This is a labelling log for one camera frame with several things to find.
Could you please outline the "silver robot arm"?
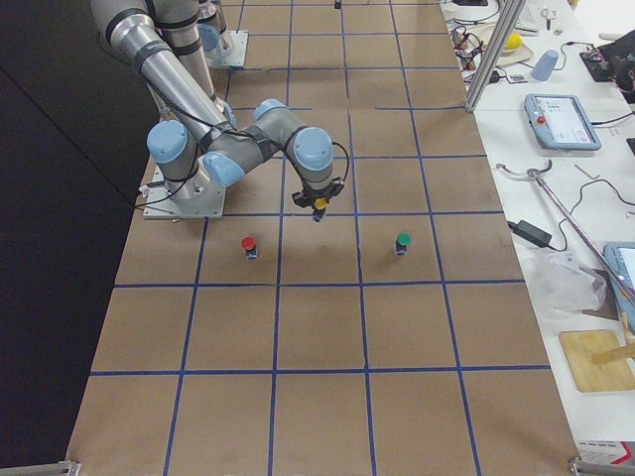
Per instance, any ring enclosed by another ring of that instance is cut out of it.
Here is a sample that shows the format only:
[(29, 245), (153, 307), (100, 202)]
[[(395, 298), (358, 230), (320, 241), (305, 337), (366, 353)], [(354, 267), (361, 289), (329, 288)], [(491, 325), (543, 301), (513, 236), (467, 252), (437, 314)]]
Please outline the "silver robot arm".
[(327, 1), (209, 1), (199, 30), (213, 69), (282, 70), (311, 63), (335, 43), (340, 13)]
[(206, 60), (209, 52), (228, 49), (220, 2), (93, 1), (90, 7), (106, 43), (175, 115), (147, 138), (169, 201), (194, 201), (210, 181), (231, 186), (282, 153), (302, 184), (294, 204), (323, 215), (345, 182), (332, 174), (335, 144), (328, 133), (276, 99), (263, 101), (252, 123), (237, 129), (230, 106), (216, 94)]

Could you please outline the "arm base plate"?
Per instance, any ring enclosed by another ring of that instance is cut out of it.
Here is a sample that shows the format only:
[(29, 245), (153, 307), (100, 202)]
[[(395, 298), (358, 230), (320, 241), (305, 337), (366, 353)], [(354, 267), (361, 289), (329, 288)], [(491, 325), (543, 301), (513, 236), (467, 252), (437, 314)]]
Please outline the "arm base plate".
[(221, 218), (225, 203), (225, 188), (213, 181), (198, 159), (198, 170), (183, 188), (175, 192), (179, 183), (165, 185), (158, 165), (154, 166), (153, 181), (160, 185), (148, 191), (148, 205), (143, 206), (146, 219)]
[(225, 31), (219, 34), (211, 29), (201, 32), (205, 60), (211, 68), (243, 68), (249, 34), (247, 31)]

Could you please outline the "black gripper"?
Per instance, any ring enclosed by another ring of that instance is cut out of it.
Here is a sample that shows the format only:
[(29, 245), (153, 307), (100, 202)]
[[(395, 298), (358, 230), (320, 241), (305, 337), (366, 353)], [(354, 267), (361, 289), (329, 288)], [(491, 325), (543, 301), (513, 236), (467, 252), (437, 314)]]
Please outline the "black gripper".
[(338, 196), (344, 189), (344, 180), (342, 178), (334, 178), (330, 183), (320, 189), (311, 188), (305, 181), (302, 182), (301, 191), (292, 194), (294, 204), (300, 208), (306, 208), (309, 204), (314, 204), (316, 198), (324, 197), (326, 201), (330, 201), (333, 197)]

